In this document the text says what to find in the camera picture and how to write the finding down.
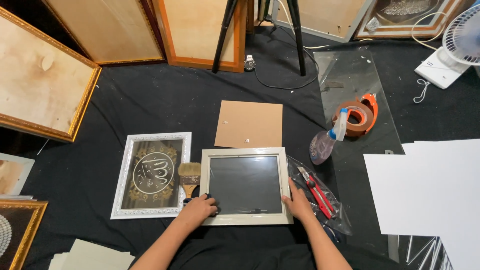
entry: tripod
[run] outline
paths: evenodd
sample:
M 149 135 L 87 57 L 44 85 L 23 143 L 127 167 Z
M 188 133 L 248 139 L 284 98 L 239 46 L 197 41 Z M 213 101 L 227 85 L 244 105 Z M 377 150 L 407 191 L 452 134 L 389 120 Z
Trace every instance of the tripod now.
M 223 15 L 222 29 L 220 30 L 220 36 L 218 38 L 218 44 L 216 46 L 215 58 L 213 60 L 212 72 L 217 73 L 220 55 L 222 54 L 223 44 L 225 42 L 225 36 L 227 35 L 228 26 L 232 20 L 233 13 L 237 7 L 238 0 L 227 0 L 227 6 L 225 8 L 225 14 Z M 300 75 L 305 76 L 305 56 L 303 55 L 303 41 L 301 38 L 301 24 L 300 24 L 300 12 L 298 0 L 287 0 L 288 9 L 290 10 L 290 16 L 292 17 L 293 30 L 295 31 L 295 39 L 297 42 L 297 52 L 299 55 Z

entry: packing tape roll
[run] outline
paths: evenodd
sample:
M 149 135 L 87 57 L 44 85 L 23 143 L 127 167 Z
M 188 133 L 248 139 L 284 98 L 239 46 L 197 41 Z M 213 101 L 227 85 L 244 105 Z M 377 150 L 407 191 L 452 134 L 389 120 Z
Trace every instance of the packing tape roll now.
M 372 111 L 364 104 L 359 101 L 347 101 L 343 102 L 336 109 L 335 114 L 332 117 L 332 122 L 335 124 L 335 121 L 338 119 L 340 114 L 340 109 L 345 108 L 350 112 L 350 115 L 354 116 L 359 120 L 358 124 L 352 124 L 347 120 L 347 132 L 345 136 L 349 137 L 358 137 L 365 134 L 365 131 L 372 125 L 373 122 L 373 113 Z

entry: brush bristles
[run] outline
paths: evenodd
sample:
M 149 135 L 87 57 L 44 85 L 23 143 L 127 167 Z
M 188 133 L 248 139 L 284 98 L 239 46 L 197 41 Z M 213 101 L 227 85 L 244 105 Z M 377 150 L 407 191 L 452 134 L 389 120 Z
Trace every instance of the brush bristles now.
M 182 163 L 179 166 L 179 175 L 200 175 L 202 165 L 198 162 Z

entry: spray bottle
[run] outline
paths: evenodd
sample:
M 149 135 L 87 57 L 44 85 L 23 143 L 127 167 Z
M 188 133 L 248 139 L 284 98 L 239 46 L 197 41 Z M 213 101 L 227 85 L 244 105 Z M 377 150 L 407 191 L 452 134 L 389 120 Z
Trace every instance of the spray bottle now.
M 341 109 L 334 127 L 327 131 L 320 131 L 310 143 L 310 159 L 316 165 L 322 164 L 332 153 L 333 144 L 343 141 L 347 131 L 347 109 Z

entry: clear plastic wrap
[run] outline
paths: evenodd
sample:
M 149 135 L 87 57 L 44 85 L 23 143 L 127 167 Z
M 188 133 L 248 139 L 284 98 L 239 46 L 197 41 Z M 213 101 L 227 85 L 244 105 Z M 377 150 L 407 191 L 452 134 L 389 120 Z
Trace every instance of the clear plastic wrap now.
M 308 201 L 312 205 L 313 212 L 315 213 L 317 219 L 325 224 L 326 226 L 337 230 L 341 233 L 352 235 L 352 229 L 350 221 L 348 220 L 347 214 L 343 208 L 341 202 L 339 202 L 330 189 L 320 180 L 318 179 L 317 175 L 310 170 L 307 166 L 302 164 L 300 161 L 290 157 L 287 155 L 287 167 L 288 167 L 288 175 L 292 178 L 293 182 L 298 188 L 303 189 L 305 195 L 307 196 Z M 332 218 L 328 219 L 320 210 L 315 197 L 311 193 L 310 189 L 307 186 L 307 181 L 303 178 L 301 172 L 299 171 L 298 167 L 303 167 L 305 171 L 312 176 L 314 181 L 317 183 L 318 187 L 322 190 L 323 194 L 327 198 L 327 200 L 332 205 L 334 211 L 332 211 Z

